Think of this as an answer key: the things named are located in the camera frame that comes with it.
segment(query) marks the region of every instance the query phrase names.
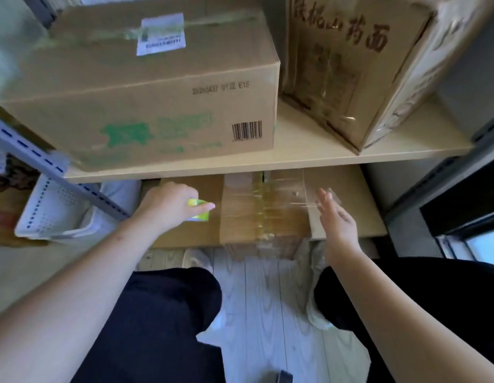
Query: black pants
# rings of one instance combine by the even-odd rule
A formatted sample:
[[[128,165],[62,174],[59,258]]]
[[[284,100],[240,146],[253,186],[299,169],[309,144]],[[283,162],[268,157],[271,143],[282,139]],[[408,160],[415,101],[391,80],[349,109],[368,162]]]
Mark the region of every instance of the black pants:
[[[374,263],[407,295],[494,364],[494,265],[442,258],[397,258]],[[332,268],[314,299],[327,320],[351,330],[368,349],[368,382],[394,381]]]
[[[134,273],[72,382],[224,382],[220,348],[195,338],[221,304],[207,270]]]

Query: person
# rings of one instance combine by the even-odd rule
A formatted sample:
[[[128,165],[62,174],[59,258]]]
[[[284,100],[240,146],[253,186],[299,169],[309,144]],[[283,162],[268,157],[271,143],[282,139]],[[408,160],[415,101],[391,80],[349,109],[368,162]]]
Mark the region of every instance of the person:
[[[494,382],[493,363],[398,288],[361,251],[351,216],[322,189],[318,197],[331,268],[316,305],[341,326],[344,303],[335,304],[348,296],[354,330],[380,356],[372,367],[383,363],[397,382]],[[2,312],[0,382],[225,381],[220,349],[195,339],[220,309],[213,275],[192,261],[132,275],[160,234],[214,207],[190,198],[198,193],[185,185],[151,189],[114,233]]]

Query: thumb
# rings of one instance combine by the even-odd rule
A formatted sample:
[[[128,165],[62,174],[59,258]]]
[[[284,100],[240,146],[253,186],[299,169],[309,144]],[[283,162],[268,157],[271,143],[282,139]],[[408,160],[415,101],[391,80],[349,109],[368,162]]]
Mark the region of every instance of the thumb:
[[[215,208],[215,204],[213,204],[213,203],[205,203],[205,204],[201,204],[201,205],[194,206],[194,207],[188,207],[188,211],[187,211],[188,217],[192,218],[192,217],[195,217],[197,215],[201,215],[203,213],[211,211],[214,208]]]

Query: shelving unit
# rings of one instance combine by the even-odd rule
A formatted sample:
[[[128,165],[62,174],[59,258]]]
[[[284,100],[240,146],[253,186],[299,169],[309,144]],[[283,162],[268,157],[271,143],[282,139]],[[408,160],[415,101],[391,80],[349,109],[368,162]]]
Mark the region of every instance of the shelving unit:
[[[315,166],[364,164],[459,156],[472,143],[435,96],[400,127],[357,155],[311,118],[279,101],[274,149],[231,156],[164,162],[123,169],[84,172],[74,166],[65,177],[72,183],[103,180],[154,179],[201,174],[254,172]]]

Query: white shoe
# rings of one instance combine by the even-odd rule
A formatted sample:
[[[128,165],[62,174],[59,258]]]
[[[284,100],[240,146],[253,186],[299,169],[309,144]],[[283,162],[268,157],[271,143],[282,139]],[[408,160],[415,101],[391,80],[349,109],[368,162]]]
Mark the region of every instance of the white shoe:
[[[213,274],[213,267],[210,258],[198,249],[186,249],[183,254],[182,268],[202,268]]]
[[[210,258],[198,249],[186,249],[185,254],[183,254],[182,259],[182,268],[202,268],[208,270],[211,274],[213,274],[213,267]],[[225,327],[225,312],[223,309],[220,309],[215,319],[213,319],[212,323],[208,327],[205,332],[219,330]]]
[[[320,242],[311,252],[312,283],[307,299],[306,312],[307,318],[313,326],[320,330],[329,330],[330,328],[334,328],[334,325],[322,315],[314,301],[314,288],[316,287],[316,284],[318,284],[321,273],[328,266],[323,255],[324,248],[325,242]]]

